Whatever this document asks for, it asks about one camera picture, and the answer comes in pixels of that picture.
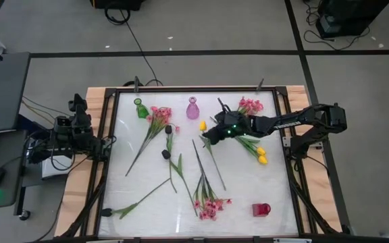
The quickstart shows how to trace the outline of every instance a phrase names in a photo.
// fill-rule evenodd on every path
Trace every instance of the wooden table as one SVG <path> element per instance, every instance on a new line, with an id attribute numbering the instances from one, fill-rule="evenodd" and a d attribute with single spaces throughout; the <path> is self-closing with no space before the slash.
<path id="1" fill-rule="evenodd" d="M 309 106 L 309 100 L 307 98 L 307 93 L 305 91 L 304 86 L 286 86 L 286 88 L 288 91 L 288 99 L 292 111 L 298 111 Z M 105 90 L 105 87 L 89 88 L 86 93 L 86 101 L 88 103 L 87 113 L 91 114 L 92 126 L 96 135 L 99 129 L 103 102 L 105 100 Z M 282 113 L 285 113 L 284 105 L 280 105 L 280 107 L 283 107 Z M 112 108 L 113 97 L 110 98 L 106 111 L 107 115 L 103 134 L 108 134 Z M 310 129 L 310 126 L 297 126 L 296 133 L 304 134 L 308 129 Z M 314 159 L 317 159 L 318 161 L 321 161 L 322 163 L 324 162 L 321 150 L 310 148 L 308 155 L 310 157 L 313 157 Z M 76 156 L 76 161 L 74 162 L 74 164 L 79 163 L 81 160 L 83 160 L 83 158 L 84 156 Z M 88 182 L 91 174 L 91 162 L 92 161 L 85 161 L 84 163 L 82 163 L 82 165 L 79 165 L 70 173 L 67 179 L 63 201 L 59 210 L 55 236 L 61 235 L 69 228 L 70 224 L 73 223 L 73 221 L 77 218 L 79 212 L 82 210 L 85 204 L 86 191 L 88 188 Z M 311 202 L 315 205 L 316 209 L 330 224 L 331 227 L 333 227 L 337 231 L 341 231 L 336 203 L 334 202 L 332 188 L 326 169 L 318 163 L 312 161 L 311 159 L 304 159 L 303 164 Z M 99 168 L 97 170 L 95 182 L 96 185 L 98 184 L 99 178 L 101 177 L 102 167 L 103 164 L 100 163 Z M 304 204 L 301 202 L 301 200 L 299 201 L 303 218 L 304 231 L 310 232 L 309 222 L 307 219 L 307 213 Z M 97 212 L 96 208 L 97 202 L 90 212 L 90 220 L 86 231 L 87 235 L 93 234 L 94 218 Z"/>

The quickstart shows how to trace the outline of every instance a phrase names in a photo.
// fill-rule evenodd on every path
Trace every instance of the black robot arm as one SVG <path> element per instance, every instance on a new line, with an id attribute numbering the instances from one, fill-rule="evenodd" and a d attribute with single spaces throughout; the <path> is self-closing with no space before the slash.
<path id="1" fill-rule="evenodd" d="M 277 117 L 245 116 L 238 111 L 230 111 L 227 105 L 222 105 L 223 111 L 215 115 L 216 127 L 204 133 L 203 136 L 217 144 L 225 138 L 235 136 L 254 136 L 261 138 L 268 136 L 282 128 L 299 125 L 313 127 L 301 136 L 294 136 L 290 140 L 292 156 L 303 158 L 307 154 L 310 144 L 324 140 L 329 133 L 339 133 L 347 129 L 344 109 L 337 103 L 334 105 L 311 105 L 301 111 L 292 112 Z"/>

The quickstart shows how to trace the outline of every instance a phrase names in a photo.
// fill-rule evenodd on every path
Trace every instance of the yellow tulip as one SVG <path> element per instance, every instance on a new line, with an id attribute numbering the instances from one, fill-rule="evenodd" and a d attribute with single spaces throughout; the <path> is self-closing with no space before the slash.
<path id="1" fill-rule="evenodd" d="M 205 121 L 201 121 L 201 125 L 199 125 L 199 129 L 201 131 L 205 131 L 207 129 L 207 124 L 205 123 Z"/>
<path id="2" fill-rule="evenodd" d="M 257 154 L 258 155 L 261 155 L 261 156 L 264 156 L 266 154 L 265 150 L 261 147 L 257 147 Z"/>
<path id="3" fill-rule="evenodd" d="M 267 158 L 266 158 L 265 156 L 263 156 L 263 155 L 259 156 L 259 158 L 257 158 L 257 160 L 258 160 L 261 164 L 263 164 L 263 165 L 266 165 L 266 164 L 268 163 Z"/>

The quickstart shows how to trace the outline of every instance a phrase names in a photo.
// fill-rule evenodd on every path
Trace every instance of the red object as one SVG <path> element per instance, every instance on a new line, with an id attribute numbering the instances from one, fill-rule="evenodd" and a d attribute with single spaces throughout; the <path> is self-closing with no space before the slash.
<path id="1" fill-rule="evenodd" d="M 257 203 L 251 206 L 253 208 L 253 217 L 267 217 L 268 213 L 271 212 L 271 207 L 267 203 Z"/>

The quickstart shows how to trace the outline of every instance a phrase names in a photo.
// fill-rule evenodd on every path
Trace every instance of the gray carpet floor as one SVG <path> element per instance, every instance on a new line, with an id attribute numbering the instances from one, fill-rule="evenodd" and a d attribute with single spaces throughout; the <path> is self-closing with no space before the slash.
<path id="1" fill-rule="evenodd" d="M 312 30 L 306 6 L 291 0 L 301 36 Z M 130 25 L 144 51 L 268 49 L 296 50 L 281 0 L 148 0 Z M 389 5 L 370 33 L 350 49 L 389 49 Z M 340 48 L 352 38 L 332 43 Z M 87 0 L 5 0 L 0 40 L 10 53 L 138 51 L 126 26 L 111 25 Z M 303 41 L 307 50 L 328 50 Z M 306 85 L 296 55 L 203 55 L 148 57 L 165 85 Z M 357 235 L 389 235 L 389 55 L 307 57 L 320 103 L 346 109 L 348 130 L 330 136 L 348 215 Z M 75 92 L 89 86 L 118 86 L 152 78 L 142 57 L 34 58 L 25 95 L 67 110 Z M 21 113 L 49 127 L 21 108 Z M 46 232 L 61 199 L 63 183 L 27 190 L 28 221 L 0 209 L 0 242 L 25 242 Z"/>

